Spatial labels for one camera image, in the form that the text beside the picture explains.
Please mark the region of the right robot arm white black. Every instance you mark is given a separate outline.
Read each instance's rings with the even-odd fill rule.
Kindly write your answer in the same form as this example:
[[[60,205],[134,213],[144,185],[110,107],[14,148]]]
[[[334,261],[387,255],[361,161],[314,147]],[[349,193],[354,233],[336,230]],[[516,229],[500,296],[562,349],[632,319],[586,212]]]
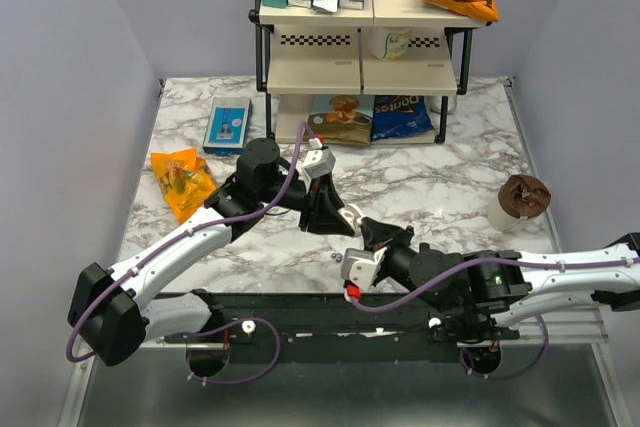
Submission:
[[[408,293],[386,311],[420,300],[434,309],[428,321],[438,341],[506,338],[521,321],[556,310],[607,305],[639,307],[639,236],[629,233],[599,250],[535,254],[513,250],[445,253],[422,243],[414,230],[365,217],[362,259],[345,265],[351,297],[385,279]]]

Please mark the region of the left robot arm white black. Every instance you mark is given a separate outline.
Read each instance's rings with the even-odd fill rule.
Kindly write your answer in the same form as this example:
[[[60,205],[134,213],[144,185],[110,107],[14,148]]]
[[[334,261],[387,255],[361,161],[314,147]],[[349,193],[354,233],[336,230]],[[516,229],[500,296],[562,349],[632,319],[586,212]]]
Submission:
[[[214,340],[222,319],[205,295],[158,295],[194,263],[248,232],[272,207],[299,212],[303,232],[358,235],[363,214],[335,190],[332,151],[318,138],[309,144],[298,163],[282,158],[271,139],[250,141],[235,173],[181,226],[110,268],[93,263],[83,269],[67,317],[72,336],[82,338],[107,366],[158,337],[190,332],[201,342]]]

